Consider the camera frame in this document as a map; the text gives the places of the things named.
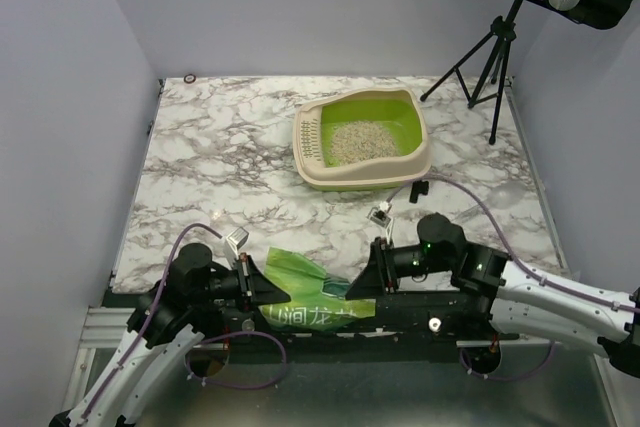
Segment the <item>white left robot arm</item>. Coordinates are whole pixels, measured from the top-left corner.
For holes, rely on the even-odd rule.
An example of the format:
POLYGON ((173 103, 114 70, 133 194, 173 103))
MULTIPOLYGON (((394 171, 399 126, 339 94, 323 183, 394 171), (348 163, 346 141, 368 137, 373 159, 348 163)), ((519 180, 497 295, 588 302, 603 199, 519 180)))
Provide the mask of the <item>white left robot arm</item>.
POLYGON ((246 254, 226 268, 209 247, 178 249, 162 279, 129 317, 112 358, 92 388, 53 426, 134 426, 172 370, 192 347, 243 333, 259 307, 290 296, 266 278, 246 254))

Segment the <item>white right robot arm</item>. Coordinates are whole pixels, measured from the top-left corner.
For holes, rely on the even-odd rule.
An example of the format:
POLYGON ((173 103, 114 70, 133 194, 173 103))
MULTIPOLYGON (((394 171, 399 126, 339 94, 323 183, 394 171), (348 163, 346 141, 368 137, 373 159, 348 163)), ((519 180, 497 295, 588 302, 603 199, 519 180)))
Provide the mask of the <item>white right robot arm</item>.
POLYGON ((402 248, 376 239, 346 299, 382 299, 391 305, 400 279, 448 272, 459 299, 447 304, 429 294, 412 312, 428 322, 432 335, 473 341, 532 335, 591 351, 638 376, 637 293, 599 290, 529 267, 513 255, 468 241, 460 226, 439 213, 423 217, 417 235, 418 244, 402 248))

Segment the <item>green cat litter bag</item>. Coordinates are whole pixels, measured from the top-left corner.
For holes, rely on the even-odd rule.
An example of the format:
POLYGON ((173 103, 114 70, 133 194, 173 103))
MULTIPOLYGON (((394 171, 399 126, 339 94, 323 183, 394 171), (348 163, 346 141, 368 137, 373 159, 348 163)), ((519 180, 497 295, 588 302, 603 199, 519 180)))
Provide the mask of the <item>green cat litter bag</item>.
POLYGON ((299 253, 270 248, 264 274, 290 297, 288 302, 260 308, 276 329, 329 332, 375 316, 375 300, 347 300, 348 280, 299 253))

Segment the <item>clear plastic litter scoop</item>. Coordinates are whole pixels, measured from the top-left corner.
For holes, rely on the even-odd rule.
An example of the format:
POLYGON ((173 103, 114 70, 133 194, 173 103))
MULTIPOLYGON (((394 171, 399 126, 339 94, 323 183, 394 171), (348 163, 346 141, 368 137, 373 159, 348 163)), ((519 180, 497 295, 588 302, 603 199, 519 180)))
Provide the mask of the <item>clear plastic litter scoop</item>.
POLYGON ((489 209, 508 209, 517 204, 526 193, 525 184, 508 181, 492 188, 483 203, 489 209))

